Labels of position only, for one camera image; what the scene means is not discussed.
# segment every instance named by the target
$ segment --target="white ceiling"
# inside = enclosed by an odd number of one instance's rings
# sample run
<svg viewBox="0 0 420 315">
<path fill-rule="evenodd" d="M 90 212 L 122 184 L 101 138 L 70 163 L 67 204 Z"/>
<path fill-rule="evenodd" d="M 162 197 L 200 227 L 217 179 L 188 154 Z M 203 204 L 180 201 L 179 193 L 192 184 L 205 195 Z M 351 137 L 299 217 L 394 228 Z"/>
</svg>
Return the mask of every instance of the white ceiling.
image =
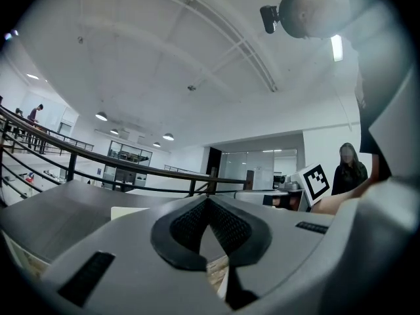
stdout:
<svg viewBox="0 0 420 315">
<path fill-rule="evenodd" d="M 229 125 L 231 110 L 249 112 L 255 99 L 258 120 L 264 104 L 332 97 L 323 87 L 332 80 L 352 91 L 356 56 L 346 47 L 335 66 L 328 40 L 265 34 L 259 8 L 279 1 L 39 0 L 19 25 L 36 68 L 20 70 L 43 76 L 82 116 L 105 111 L 108 129 L 145 133 L 143 144 L 203 144 L 216 111 Z M 175 142 L 161 139 L 166 132 Z"/>
</svg>

